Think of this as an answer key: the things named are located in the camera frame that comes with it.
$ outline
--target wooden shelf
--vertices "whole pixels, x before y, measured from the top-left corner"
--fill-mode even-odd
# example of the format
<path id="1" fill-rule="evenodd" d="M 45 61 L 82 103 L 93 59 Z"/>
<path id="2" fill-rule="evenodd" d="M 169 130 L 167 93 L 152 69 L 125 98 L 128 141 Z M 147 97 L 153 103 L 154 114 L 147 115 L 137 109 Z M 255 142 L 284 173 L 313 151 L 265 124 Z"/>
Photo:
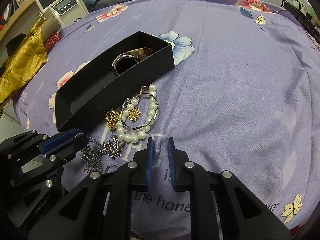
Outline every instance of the wooden shelf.
<path id="1" fill-rule="evenodd" d="M 35 0 L 25 0 L 21 4 L 19 4 L 19 8 L 12 14 L 12 16 L 8 19 L 7 23 L 3 26 L 3 29 L 0 31 L 0 44 L 2 40 L 6 37 L 7 32 L 14 25 L 14 22 L 19 19 L 28 8 L 36 2 Z"/>
<path id="2" fill-rule="evenodd" d="M 7 23 L 3 26 L 3 29 L 0 31 L 0 42 L 6 36 L 14 22 L 23 15 L 34 2 L 35 0 L 25 0 L 20 4 L 20 7 L 14 12 L 14 14 L 12 14 Z"/>

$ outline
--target black open box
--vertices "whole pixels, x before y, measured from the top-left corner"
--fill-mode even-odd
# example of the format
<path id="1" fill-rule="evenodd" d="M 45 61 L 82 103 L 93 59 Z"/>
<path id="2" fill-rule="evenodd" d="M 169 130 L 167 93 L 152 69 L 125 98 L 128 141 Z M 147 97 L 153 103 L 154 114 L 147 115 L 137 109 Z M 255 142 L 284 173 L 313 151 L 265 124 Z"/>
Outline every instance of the black open box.
<path id="1" fill-rule="evenodd" d="M 120 76 L 112 71 L 113 60 L 121 53 L 138 48 L 153 53 Z M 155 36 L 137 32 L 118 42 L 88 63 L 56 94 L 56 125 L 59 132 L 77 127 L 89 132 L 111 108 L 122 105 L 140 88 L 174 68 L 172 47 Z"/>

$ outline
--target bed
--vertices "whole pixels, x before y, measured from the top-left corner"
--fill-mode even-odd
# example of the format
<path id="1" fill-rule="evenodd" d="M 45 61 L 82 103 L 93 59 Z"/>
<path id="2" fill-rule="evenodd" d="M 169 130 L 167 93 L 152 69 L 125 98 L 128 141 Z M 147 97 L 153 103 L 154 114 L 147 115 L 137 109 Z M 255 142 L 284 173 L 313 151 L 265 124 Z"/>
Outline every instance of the bed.
<path id="1" fill-rule="evenodd" d="M 137 31 L 168 41 L 175 69 L 154 82 L 161 108 L 148 133 L 156 145 L 154 173 L 149 201 L 133 196 L 132 230 L 145 239 L 190 237 L 189 196 L 173 192 L 168 175 L 168 137 L 205 169 L 232 171 L 289 229 L 307 221 L 320 199 L 320 52 L 276 5 L 135 0 L 92 12 L 61 31 L 48 62 L 22 91 L 16 112 L 25 130 L 57 133 L 55 92 Z M 142 113 L 147 107 L 139 106 Z M 111 134 L 101 122 L 90 136 L 104 142 Z M 146 144 L 126 144 L 116 160 L 103 156 L 103 171 Z M 65 165 L 67 190 L 90 172 L 81 156 Z"/>

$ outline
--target gold brooch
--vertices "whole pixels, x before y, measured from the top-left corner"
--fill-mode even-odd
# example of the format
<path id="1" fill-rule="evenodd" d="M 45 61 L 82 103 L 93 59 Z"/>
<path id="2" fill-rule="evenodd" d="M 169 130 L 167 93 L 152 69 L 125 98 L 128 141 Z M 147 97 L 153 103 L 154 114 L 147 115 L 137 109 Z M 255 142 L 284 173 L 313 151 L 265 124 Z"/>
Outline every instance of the gold brooch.
<path id="1" fill-rule="evenodd" d="M 109 126 L 110 131 L 116 129 L 116 123 L 119 121 L 119 110 L 115 111 L 113 108 L 105 114 L 105 119 Z"/>
<path id="2" fill-rule="evenodd" d="M 141 112 L 139 111 L 139 108 L 134 108 L 129 111 L 128 118 L 130 119 L 130 121 L 136 121 L 138 118 L 140 118 L 140 114 Z"/>

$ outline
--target white flower print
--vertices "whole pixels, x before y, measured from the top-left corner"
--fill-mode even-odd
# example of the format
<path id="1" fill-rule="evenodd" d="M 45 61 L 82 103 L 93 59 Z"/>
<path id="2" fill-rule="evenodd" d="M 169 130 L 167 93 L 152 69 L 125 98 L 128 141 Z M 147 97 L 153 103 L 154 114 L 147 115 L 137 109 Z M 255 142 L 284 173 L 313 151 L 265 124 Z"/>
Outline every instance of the white flower print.
<path id="1" fill-rule="evenodd" d="M 174 65 L 178 65 L 182 60 L 190 57 L 194 48 L 191 45 L 191 39 L 187 37 L 179 37 L 174 31 L 163 33 L 158 36 L 159 39 L 167 41 L 172 46 Z"/>
<path id="2" fill-rule="evenodd" d="M 27 120 L 27 127 L 26 127 L 26 129 L 29 130 L 29 128 L 30 128 L 30 119 Z"/>
<path id="3" fill-rule="evenodd" d="M 85 65 L 87 65 L 90 61 L 87 61 L 85 63 L 82 63 L 75 73 L 79 72 Z M 57 82 L 57 88 L 60 89 L 66 82 L 69 81 L 70 78 L 72 78 L 74 73 L 72 71 L 69 71 L 63 75 L 62 78 Z M 56 122 L 56 93 L 53 93 L 51 98 L 48 101 L 49 108 L 53 108 L 53 123 Z"/>

